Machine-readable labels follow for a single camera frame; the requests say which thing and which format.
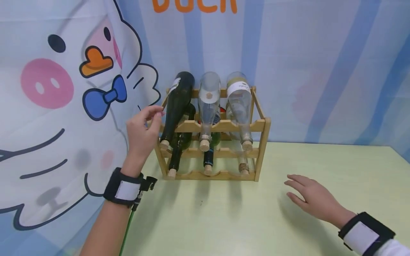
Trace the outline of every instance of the green cable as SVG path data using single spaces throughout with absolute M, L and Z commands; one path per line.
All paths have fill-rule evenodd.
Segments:
M 135 213 L 135 211 L 131 211 L 130 218 L 128 219 L 128 225 L 127 225 L 127 229 L 126 229 L 126 231 L 125 231 L 124 241 L 123 241 L 123 244 L 121 245 L 121 250 L 120 250 L 119 256 L 121 256 L 121 255 L 123 254 L 125 241 L 127 240 L 128 230 L 130 229 L 130 225 L 131 225 L 131 221 L 132 221 L 132 217 L 134 216 L 134 213 Z

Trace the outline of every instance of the wrist strap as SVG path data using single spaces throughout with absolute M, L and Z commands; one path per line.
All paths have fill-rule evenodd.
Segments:
M 373 256 L 395 235 L 391 229 L 366 212 L 353 217 L 339 232 L 344 245 L 362 256 Z
M 116 168 L 105 188 L 104 198 L 116 204 L 132 206 L 137 198 L 144 175 L 141 173 L 137 178 L 129 177 L 121 173 L 121 168 Z

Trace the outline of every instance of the table surface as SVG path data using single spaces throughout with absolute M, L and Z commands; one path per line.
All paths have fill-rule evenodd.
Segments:
M 187 161 L 180 172 L 195 160 Z M 217 159 L 215 167 L 224 163 L 235 165 Z M 335 227 L 286 197 L 286 174 L 317 180 L 346 208 L 368 212 L 410 246 L 410 165 L 390 147 L 268 143 L 259 182 L 165 181 L 154 153 L 143 173 L 159 181 L 134 215 L 126 256 L 355 255 Z

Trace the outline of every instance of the wine rack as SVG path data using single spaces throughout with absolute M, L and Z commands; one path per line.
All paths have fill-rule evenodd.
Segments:
M 259 100 L 256 96 L 256 87 L 251 87 L 252 94 L 252 104 L 251 104 L 251 132 L 261 132 L 260 142 L 258 147 L 254 147 L 251 151 L 246 151 L 245 155 L 247 158 L 252 160 L 252 165 L 254 170 L 249 170 L 249 174 L 241 175 L 239 172 L 237 174 L 232 173 L 228 170 L 220 170 L 210 176 L 203 174 L 203 170 L 191 170 L 189 173 L 180 174 L 177 172 L 175 179 L 185 179 L 185 180 L 242 180 L 242 181 L 259 181 L 260 171 L 262 168 L 263 157 L 265 154 L 266 144 L 268 142 L 269 129 L 271 127 L 271 119 L 266 117 L 262 111 Z M 227 97 L 227 90 L 221 89 L 221 98 Z M 192 93 L 192 98 L 198 98 L 198 90 L 194 90 Z M 162 106 L 165 108 L 167 104 L 167 98 L 165 98 Z M 253 121 L 253 110 L 256 106 L 257 112 L 259 114 L 259 119 Z M 198 113 L 195 116 L 195 120 L 186 120 L 179 124 L 175 129 L 175 132 L 193 132 L 199 133 L 201 131 L 201 125 L 197 122 Z M 161 126 L 160 131 L 164 130 L 164 125 Z M 235 125 L 231 120 L 226 119 L 226 113 L 221 113 L 221 120 L 216 125 L 212 126 L 212 132 L 221 132 L 221 140 L 230 140 L 230 131 L 239 131 L 237 125 Z M 193 136 L 192 140 L 198 140 L 198 136 Z M 155 154 L 157 155 L 159 166 L 161 168 L 162 176 L 164 179 L 168 179 L 168 162 L 166 159 L 171 158 L 172 151 L 161 149 L 159 146 L 159 139 L 155 146 Z M 190 147 L 182 153 L 182 159 L 184 158 L 200 158 L 202 161 L 203 152 L 199 150 L 198 147 Z M 214 158 L 237 158 L 237 154 L 230 150 L 228 147 L 221 147 L 214 151 Z

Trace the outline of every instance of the orange text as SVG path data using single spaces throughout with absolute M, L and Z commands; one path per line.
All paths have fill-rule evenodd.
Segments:
M 169 1 L 170 0 L 164 0 L 164 3 L 160 5 L 158 3 L 158 0 L 153 0 L 154 11 L 156 13 L 161 13 L 161 12 L 166 11 L 169 7 Z M 199 10 L 205 13 L 212 13 L 218 10 L 217 5 L 206 6 L 204 5 L 203 0 L 197 0 L 197 5 L 198 5 Z M 238 7 L 236 5 L 236 0 L 230 0 L 230 5 L 231 5 L 232 13 L 234 14 L 237 13 Z M 181 4 L 181 0 L 175 0 L 175 7 L 177 7 L 177 10 L 180 12 L 183 12 L 183 13 L 190 12 L 194 9 L 194 0 L 188 0 L 188 5 L 186 6 L 183 6 Z M 219 9 L 221 13 L 224 13 L 226 11 L 226 0 L 221 0 L 221 5 Z

